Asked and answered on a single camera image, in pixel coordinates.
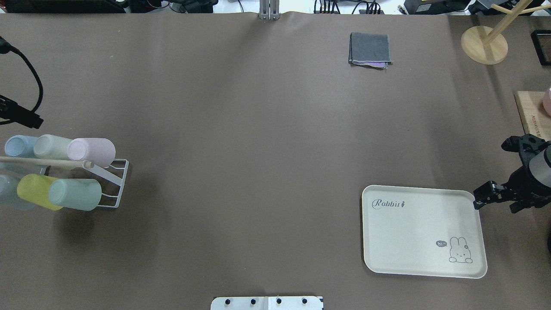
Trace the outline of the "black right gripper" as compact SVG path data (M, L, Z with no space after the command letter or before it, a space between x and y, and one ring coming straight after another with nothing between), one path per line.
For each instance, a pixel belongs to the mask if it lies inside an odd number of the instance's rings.
M534 135L510 136L501 145L507 152L518 153L521 167L504 184L488 181L474 190L474 209L491 203L512 202L511 213L542 208L551 200L550 141Z

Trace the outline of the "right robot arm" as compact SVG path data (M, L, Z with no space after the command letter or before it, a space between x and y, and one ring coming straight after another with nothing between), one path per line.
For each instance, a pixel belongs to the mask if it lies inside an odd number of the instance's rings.
M535 135L510 136L501 144L507 152L519 155L521 167L504 184L487 181L474 190L474 209L491 203L511 202L515 214L529 208L542 208L551 199L550 141Z

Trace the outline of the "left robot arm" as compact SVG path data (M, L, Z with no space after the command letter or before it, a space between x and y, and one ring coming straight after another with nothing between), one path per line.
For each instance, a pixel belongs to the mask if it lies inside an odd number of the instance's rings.
M25 85L26 81L22 79L22 75L19 73L1 76L1 88L7 90L10 87L14 87L14 90L9 90L7 96L1 94L0 123L1 125L19 124L28 129L39 129L44 122L44 119L39 115L39 108L43 103L44 96L44 87L41 78L26 55L3 37L0 38L0 49L2 55L17 55L22 62L25 63L26 67L33 75L38 88L36 103L34 103L33 106L20 103L20 99L30 99L30 95L16 95L16 91L20 93L24 90L28 91L30 90L30 86Z

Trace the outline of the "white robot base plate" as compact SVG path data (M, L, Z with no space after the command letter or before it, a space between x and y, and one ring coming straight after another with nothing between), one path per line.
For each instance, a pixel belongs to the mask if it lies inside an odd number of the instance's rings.
M252 296L214 298L211 310L324 310L318 296Z

